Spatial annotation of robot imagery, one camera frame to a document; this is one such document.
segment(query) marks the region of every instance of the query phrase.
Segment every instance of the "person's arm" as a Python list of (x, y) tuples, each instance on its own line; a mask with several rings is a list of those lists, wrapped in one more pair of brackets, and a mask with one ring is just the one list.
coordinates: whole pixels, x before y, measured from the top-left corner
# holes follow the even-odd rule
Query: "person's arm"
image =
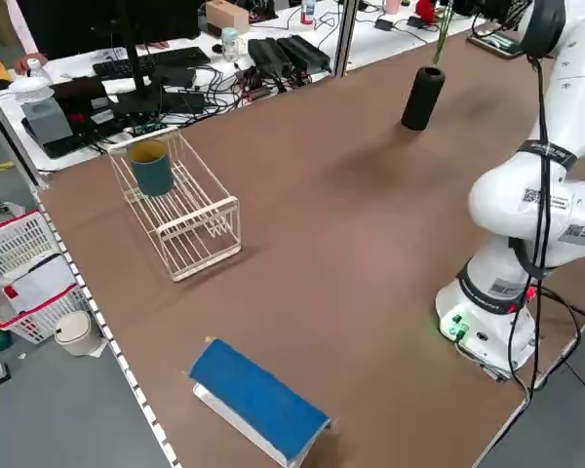
[(23, 75), (28, 71), (28, 59), (39, 59), (42, 65), (45, 64), (48, 59), (43, 54), (39, 54), (37, 45), (28, 29), (28, 25), (21, 14), (18, 0), (7, 0), (7, 8), (9, 9), (9, 18), (11, 19), (13, 29), (21, 42), (21, 46), (26, 52), (26, 55), (18, 58), (13, 65), (16, 73), (18, 75)]
[(26, 20), (23, 18), (23, 15), (21, 14), (20, 5), (18, 5), (18, 0), (7, 0), (7, 8), (9, 9), (9, 17), (11, 19), (11, 24), (13, 25), (13, 29), (15, 30), (24, 51), (27, 54), (38, 53), (39, 51), (37, 50), (37, 45), (35, 44), (35, 41), (32, 38), (32, 34), (30, 34), (30, 30), (28, 29)]

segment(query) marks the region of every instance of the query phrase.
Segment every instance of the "black cylinder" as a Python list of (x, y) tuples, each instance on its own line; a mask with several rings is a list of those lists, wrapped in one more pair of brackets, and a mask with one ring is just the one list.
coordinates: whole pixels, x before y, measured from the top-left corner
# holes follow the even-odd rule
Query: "black cylinder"
[(401, 123), (411, 130), (425, 130), (445, 84), (445, 74), (433, 66), (418, 69)]

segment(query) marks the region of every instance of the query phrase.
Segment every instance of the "label sticker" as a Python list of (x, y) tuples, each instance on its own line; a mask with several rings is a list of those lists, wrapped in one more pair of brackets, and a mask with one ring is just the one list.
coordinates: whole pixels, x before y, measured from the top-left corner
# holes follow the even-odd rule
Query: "label sticker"
[(505, 297), (508, 298), (514, 298), (517, 295), (520, 295), (524, 288), (525, 285), (521, 285), (519, 283), (511, 283), (509, 281), (496, 278), (494, 284), (491, 285), (491, 287), (489, 288), (489, 293), (496, 293), (504, 295)]
[(559, 240), (567, 244), (585, 247), (585, 226), (571, 224), (567, 227)]
[[(525, 190), (525, 195), (523, 196), (523, 202), (525, 203), (533, 203), (539, 204), (539, 197), (541, 192), (539, 190), (528, 188)], [(562, 197), (559, 195), (553, 195), (550, 199), (550, 208), (557, 209), (557, 210), (569, 210), (571, 205), (571, 200), (566, 197)]]
[(108, 97), (98, 97), (96, 99), (91, 99), (91, 107), (93, 109), (100, 109), (101, 107), (106, 107), (108, 105)]
[(91, 120), (96, 122), (98, 125), (103, 124), (104, 122), (108, 122), (109, 120), (113, 120), (115, 115), (113, 111), (110, 109), (103, 110), (99, 114), (94, 114), (91, 116)]

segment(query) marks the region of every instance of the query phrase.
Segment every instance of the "computer monitor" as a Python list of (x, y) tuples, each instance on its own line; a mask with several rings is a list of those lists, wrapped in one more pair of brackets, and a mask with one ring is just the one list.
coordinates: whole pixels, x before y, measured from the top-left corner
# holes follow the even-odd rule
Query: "computer monitor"
[[(203, 0), (126, 0), (135, 41), (151, 43), (200, 34)], [(115, 0), (18, 0), (37, 49), (61, 59), (125, 46)]]

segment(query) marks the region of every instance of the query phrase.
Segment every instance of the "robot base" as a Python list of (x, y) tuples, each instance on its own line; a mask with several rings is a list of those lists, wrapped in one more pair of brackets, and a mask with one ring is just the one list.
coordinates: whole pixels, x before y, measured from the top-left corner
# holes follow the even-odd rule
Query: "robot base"
[[(459, 346), (473, 355), (488, 369), (509, 378), (507, 360), (509, 333), (516, 314), (496, 315), (475, 305), (461, 290), (457, 280), (442, 288), (436, 296), (436, 310), (440, 316), (440, 332), (450, 341), (465, 332)], [(535, 322), (528, 309), (520, 313), (512, 341), (514, 370), (519, 369), (534, 351)]]

